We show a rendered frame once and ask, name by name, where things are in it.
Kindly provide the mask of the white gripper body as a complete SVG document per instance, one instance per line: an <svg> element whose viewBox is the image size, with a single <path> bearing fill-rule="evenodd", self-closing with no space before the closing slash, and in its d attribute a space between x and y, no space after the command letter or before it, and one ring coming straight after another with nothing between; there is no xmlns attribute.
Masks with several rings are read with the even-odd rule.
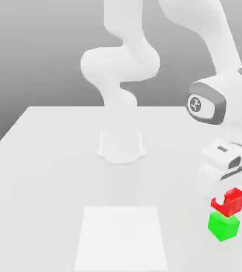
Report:
<svg viewBox="0 0 242 272"><path fill-rule="evenodd" d="M197 170L197 191L202 197L210 198L216 184L241 172L242 165L235 161L222 166L203 161Z"/></svg>

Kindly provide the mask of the small red cube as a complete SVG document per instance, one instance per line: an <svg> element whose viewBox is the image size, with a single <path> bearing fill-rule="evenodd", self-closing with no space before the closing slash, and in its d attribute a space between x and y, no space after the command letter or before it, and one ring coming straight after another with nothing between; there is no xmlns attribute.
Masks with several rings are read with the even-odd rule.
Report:
<svg viewBox="0 0 242 272"><path fill-rule="evenodd" d="M224 194L223 204L218 204L216 198L211 200L211 207L223 214L225 217L230 217L242 210L242 190L233 188Z"/></svg>

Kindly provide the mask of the small green cube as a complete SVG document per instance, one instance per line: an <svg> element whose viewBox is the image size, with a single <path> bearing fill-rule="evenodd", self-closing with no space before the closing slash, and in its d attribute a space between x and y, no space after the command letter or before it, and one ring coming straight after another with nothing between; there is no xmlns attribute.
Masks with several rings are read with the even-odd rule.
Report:
<svg viewBox="0 0 242 272"><path fill-rule="evenodd" d="M236 216L226 217L218 211L210 213L208 229L220 242L235 237L239 226L240 220Z"/></svg>

